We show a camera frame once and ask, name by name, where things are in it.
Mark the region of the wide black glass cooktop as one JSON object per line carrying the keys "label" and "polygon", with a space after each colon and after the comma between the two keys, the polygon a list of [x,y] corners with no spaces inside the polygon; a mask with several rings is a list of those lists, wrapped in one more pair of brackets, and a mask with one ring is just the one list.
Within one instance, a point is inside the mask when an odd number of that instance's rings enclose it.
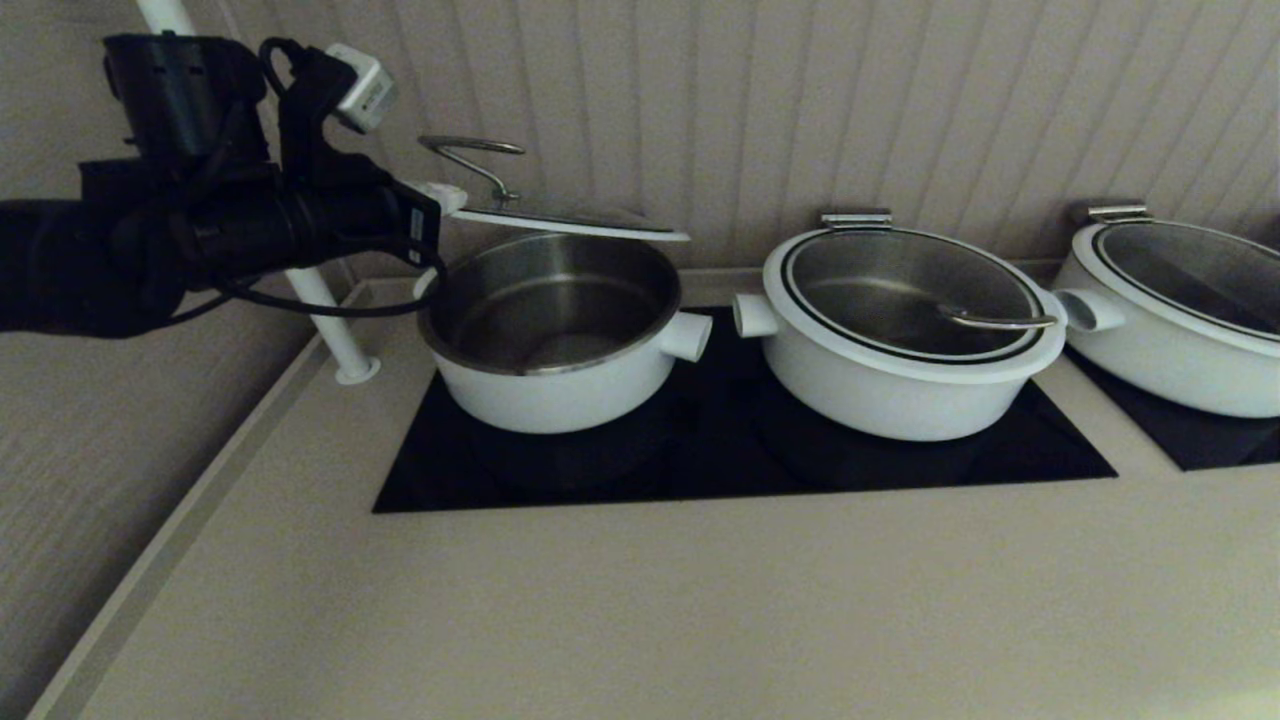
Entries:
{"label": "wide black glass cooktop", "polygon": [[988,429],[909,442],[852,430],[774,378],[727,307],[699,363],[604,425],[535,436],[489,427],[435,379],[372,510],[444,512],[1007,486],[1116,477],[1033,382]]}

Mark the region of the white round pot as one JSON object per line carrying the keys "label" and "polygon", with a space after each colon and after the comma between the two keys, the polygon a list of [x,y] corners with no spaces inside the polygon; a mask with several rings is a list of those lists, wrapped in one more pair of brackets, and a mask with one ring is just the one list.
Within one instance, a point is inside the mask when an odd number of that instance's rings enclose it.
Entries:
{"label": "white round pot", "polygon": [[420,333],[451,397],[503,430],[559,434],[645,404],[713,322],[681,309],[675,264],[640,240],[527,234],[421,279]]}
{"label": "white round pot", "polygon": [[822,416],[888,439],[941,442],[992,427],[1012,406],[1037,368],[988,383],[916,379],[873,368],[826,348],[790,325],[768,299],[739,293],[733,323],[759,338],[774,378]]}
{"label": "white round pot", "polygon": [[1135,291],[1111,290],[1074,256],[1053,295],[1068,311],[1068,343],[1107,373],[1201,411],[1280,416],[1280,343],[1229,340],[1180,311],[1155,313]]}

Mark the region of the narrow black glass cooktop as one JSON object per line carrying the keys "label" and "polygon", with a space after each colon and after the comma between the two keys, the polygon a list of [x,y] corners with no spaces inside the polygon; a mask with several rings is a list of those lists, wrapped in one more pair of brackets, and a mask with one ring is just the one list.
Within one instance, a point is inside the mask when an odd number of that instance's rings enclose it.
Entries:
{"label": "narrow black glass cooktop", "polygon": [[1280,418],[1204,413],[1143,391],[1073,348],[1069,357],[1183,471],[1280,464]]}

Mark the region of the white metal pole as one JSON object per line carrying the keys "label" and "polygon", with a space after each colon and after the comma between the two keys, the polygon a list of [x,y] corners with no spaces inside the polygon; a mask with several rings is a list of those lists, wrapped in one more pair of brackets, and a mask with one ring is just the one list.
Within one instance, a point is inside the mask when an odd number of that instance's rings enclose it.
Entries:
{"label": "white metal pole", "polygon": [[[133,0],[133,3],[152,33],[196,35],[183,0]],[[319,269],[291,268],[284,270],[284,275],[301,302],[324,309],[337,307],[335,299]],[[335,380],[339,384],[361,384],[380,372],[380,360],[360,347],[344,319],[316,314],[310,315],[310,319],[337,363]]]}

